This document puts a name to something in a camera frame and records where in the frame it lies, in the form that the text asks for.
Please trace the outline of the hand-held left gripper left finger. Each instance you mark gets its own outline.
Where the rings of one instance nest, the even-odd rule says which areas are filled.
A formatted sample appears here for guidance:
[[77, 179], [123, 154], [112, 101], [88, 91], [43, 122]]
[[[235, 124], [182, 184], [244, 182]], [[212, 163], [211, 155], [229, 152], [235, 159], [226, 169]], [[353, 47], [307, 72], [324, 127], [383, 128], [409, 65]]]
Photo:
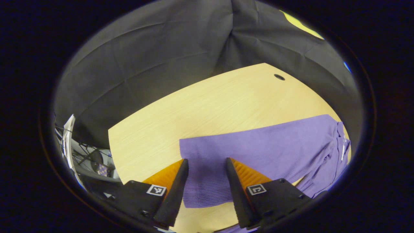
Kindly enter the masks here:
[[173, 227], [188, 178], [187, 159], [181, 159], [143, 182], [130, 180], [108, 198], [109, 205], [141, 224]]

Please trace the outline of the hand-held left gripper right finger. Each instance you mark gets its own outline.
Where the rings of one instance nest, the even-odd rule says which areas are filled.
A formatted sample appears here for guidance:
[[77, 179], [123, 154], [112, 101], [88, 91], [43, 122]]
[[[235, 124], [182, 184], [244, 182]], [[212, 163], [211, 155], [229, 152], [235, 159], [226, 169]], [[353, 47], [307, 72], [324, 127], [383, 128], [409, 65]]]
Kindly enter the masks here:
[[271, 180], [233, 158], [226, 158], [226, 174], [241, 228], [269, 228], [311, 202], [286, 179]]

